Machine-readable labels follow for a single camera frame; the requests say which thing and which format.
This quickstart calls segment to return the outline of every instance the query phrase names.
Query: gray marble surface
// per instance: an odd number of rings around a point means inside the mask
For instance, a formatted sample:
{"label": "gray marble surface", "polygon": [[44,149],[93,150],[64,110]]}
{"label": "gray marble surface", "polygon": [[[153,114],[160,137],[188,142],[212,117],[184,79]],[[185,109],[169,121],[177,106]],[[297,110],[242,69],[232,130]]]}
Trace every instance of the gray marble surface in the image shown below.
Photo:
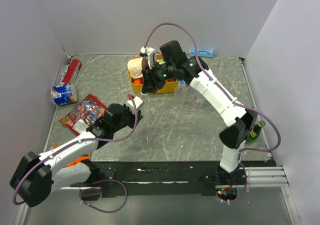
{"label": "gray marble surface", "polygon": [[[133,90],[128,80],[127,63],[132,55],[80,55],[75,58],[82,68],[75,82],[80,102],[89,93],[106,106],[123,104]],[[237,57],[203,59],[213,74],[241,103],[253,106],[253,101]],[[144,118],[131,137],[121,142],[109,142],[93,152],[93,161],[218,161],[222,158],[223,144],[219,133],[226,127],[220,115],[208,103],[199,107],[192,101],[193,88],[180,109],[173,106],[173,93],[152,94],[142,99]],[[62,145],[75,135],[59,122],[75,104],[58,108],[47,149]],[[114,138],[130,132],[124,128]],[[262,137],[251,143],[252,148],[265,148]],[[242,160],[267,160],[264,152],[246,151]]]}

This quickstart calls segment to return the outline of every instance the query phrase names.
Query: yellow bin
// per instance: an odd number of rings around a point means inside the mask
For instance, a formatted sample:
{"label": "yellow bin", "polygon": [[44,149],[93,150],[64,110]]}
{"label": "yellow bin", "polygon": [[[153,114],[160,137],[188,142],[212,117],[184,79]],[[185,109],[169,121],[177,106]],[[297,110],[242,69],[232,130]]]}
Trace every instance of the yellow bin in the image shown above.
{"label": "yellow bin", "polygon": [[[133,58],[131,59],[137,59],[137,58],[140,58],[140,56],[134,56]],[[159,60],[159,59],[162,59],[162,55],[159,55],[157,54],[156,55],[156,58]],[[133,91],[136,93],[136,94],[139,94],[142,90],[142,87],[143,87],[143,84],[134,84],[132,82],[132,79],[131,79],[131,76],[130,76],[130,73],[128,71],[128,79],[131,83],[131,86],[133,88]],[[150,94],[166,94],[166,93],[173,93],[176,89],[176,86],[178,85],[178,81],[167,81],[165,83],[165,85],[163,86],[163,88],[159,89],[156,93],[150,93]]]}

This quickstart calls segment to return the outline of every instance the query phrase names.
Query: blue canister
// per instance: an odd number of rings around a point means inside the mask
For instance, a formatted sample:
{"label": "blue canister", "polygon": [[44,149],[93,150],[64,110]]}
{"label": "blue canister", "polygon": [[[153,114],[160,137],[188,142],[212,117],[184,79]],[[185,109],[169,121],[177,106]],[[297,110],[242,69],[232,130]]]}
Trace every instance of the blue canister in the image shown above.
{"label": "blue canister", "polygon": [[51,89],[51,96],[53,102],[58,106],[78,101],[77,91],[73,83],[63,83],[62,86],[54,86]]}

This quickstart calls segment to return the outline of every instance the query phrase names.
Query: yellow label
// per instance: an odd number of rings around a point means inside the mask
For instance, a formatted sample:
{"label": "yellow label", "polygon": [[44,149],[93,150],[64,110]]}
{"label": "yellow label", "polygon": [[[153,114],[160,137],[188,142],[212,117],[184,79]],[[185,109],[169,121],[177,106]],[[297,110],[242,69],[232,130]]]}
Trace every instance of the yellow label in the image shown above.
{"label": "yellow label", "polygon": [[257,134],[252,130],[252,131],[250,132],[250,135],[251,135],[251,137],[255,137]]}

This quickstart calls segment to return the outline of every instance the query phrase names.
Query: water bottle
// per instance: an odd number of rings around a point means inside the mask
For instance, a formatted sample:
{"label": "water bottle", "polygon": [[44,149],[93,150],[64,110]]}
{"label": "water bottle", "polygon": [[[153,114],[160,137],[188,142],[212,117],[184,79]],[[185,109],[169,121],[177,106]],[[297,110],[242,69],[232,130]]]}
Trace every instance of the water bottle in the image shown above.
{"label": "water bottle", "polygon": [[188,88],[184,80],[180,80],[173,93],[173,105],[175,109],[180,109],[186,101]]}
{"label": "water bottle", "polygon": [[200,105],[203,104],[205,101],[205,97],[197,90],[194,90],[193,99],[197,104],[200,104]]}

